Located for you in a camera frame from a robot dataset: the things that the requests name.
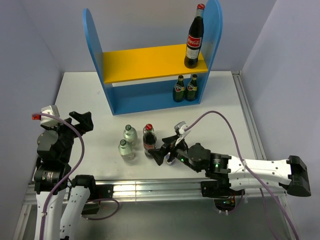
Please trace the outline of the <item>clear water bottle front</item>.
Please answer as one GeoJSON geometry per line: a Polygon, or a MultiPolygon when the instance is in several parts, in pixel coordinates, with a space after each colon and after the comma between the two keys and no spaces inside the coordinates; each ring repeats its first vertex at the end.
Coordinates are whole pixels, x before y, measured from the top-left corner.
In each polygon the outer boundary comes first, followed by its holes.
{"type": "Polygon", "coordinates": [[[121,139],[118,145],[118,151],[124,161],[131,161],[135,157],[131,143],[125,139],[121,139]]]}

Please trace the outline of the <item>tall Coca-Cola bottle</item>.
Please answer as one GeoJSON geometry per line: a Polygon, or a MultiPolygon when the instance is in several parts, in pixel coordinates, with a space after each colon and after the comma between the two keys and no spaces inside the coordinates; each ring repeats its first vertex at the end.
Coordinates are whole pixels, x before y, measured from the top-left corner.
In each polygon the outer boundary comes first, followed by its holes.
{"type": "Polygon", "coordinates": [[[198,4],[194,20],[189,28],[184,58],[184,65],[189,69],[195,68],[198,64],[204,36],[204,11],[205,5],[198,4]]]}

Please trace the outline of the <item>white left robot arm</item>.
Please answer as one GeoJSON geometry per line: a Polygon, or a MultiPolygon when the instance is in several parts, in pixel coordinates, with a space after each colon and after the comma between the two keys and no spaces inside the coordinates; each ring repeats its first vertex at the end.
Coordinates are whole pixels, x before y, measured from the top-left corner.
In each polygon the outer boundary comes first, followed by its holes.
{"type": "Polygon", "coordinates": [[[55,113],[32,114],[44,132],[37,139],[34,190],[37,201],[36,240],[73,240],[75,230],[87,200],[96,197],[98,188],[92,175],[77,175],[68,189],[68,178],[74,169],[69,165],[75,138],[94,129],[91,112],[72,111],[62,120],[55,113]],[[70,197],[66,207],[63,200],[70,197]]]}

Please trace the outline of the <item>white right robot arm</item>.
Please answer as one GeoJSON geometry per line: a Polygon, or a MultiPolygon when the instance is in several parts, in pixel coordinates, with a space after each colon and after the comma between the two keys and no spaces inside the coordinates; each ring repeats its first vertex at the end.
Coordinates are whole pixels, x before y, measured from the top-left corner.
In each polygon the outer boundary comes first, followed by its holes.
{"type": "Polygon", "coordinates": [[[283,160],[240,159],[239,157],[213,153],[200,143],[188,146],[185,140],[174,135],[162,139],[162,146],[148,150],[160,166],[169,156],[169,161],[179,160],[193,171],[204,172],[209,178],[202,183],[202,195],[218,198],[235,194],[245,189],[268,187],[270,190],[285,190],[295,197],[311,196],[308,169],[303,160],[291,155],[283,160]]]}

